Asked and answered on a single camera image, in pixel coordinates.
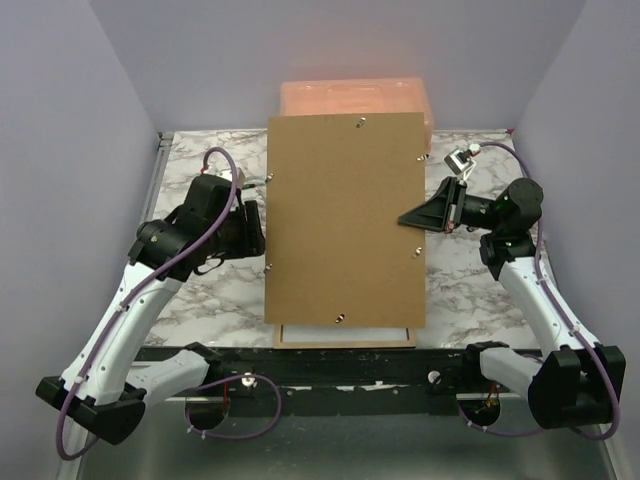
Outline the rectangular picture frame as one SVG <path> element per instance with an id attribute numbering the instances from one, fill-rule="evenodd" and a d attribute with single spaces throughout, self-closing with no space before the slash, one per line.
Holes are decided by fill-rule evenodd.
<path id="1" fill-rule="evenodd" d="M 282 331 L 285 325 L 275 330 L 274 347 L 276 349 L 377 349 L 377 348 L 414 348 L 416 346 L 415 330 L 407 330 L 408 339 L 404 341 L 349 341 L 349 342 L 284 342 Z"/>

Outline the brown cardboard backing sheet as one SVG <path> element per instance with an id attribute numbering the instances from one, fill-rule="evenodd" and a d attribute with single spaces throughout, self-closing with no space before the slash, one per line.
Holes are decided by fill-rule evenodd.
<path id="1" fill-rule="evenodd" d="M 265 319 L 420 328 L 425 198 L 420 112 L 279 116 L 267 129 Z"/>

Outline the glossy photo print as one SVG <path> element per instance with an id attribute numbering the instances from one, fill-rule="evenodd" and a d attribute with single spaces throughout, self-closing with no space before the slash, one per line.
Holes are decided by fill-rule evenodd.
<path id="1" fill-rule="evenodd" d="M 404 341 L 408 339 L 403 328 L 334 328 L 285 326 L 284 342 L 349 342 L 349 341 Z"/>

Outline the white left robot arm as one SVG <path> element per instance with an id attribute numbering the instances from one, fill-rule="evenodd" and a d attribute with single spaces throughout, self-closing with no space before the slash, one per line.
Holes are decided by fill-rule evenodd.
<path id="1" fill-rule="evenodd" d="M 214 393 L 220 359 L 194 342 L 142 373 L 131 371 L 164 307 L 207 261 L 259 257 L 265 251 L 258 205 L 243 200 L 244 175 L 201 174 L 168 216 L 140 225 L 120 285 L 89 341 L 37 396 L 98 439 L 118 445 L 152 406 L 188 389 Z"/>

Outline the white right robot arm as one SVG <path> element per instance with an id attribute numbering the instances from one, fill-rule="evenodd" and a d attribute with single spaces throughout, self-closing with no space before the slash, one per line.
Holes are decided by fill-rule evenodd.
<path id="1" fill-rule="evenodd" d="M 459 226 L 484 230 L 480 256 L 493 279 L 510 294 L 538 342 L 540 360 L 502 342 L 466 347 L 460 379 L 480 392 L 494 382 L 528 403 L 544 429 L 607 425 L 611 437 L 620 420 L 626 359 L 603 345 L 578 319 L 549 279 L 531 230 L 542 217 L 543 190 L 528 178 L 512 181 L 494 200 L 469 195 L 463 181 L 443 180 L 425 203 L 398 218 L 402 226 L 449 232 Z"/>

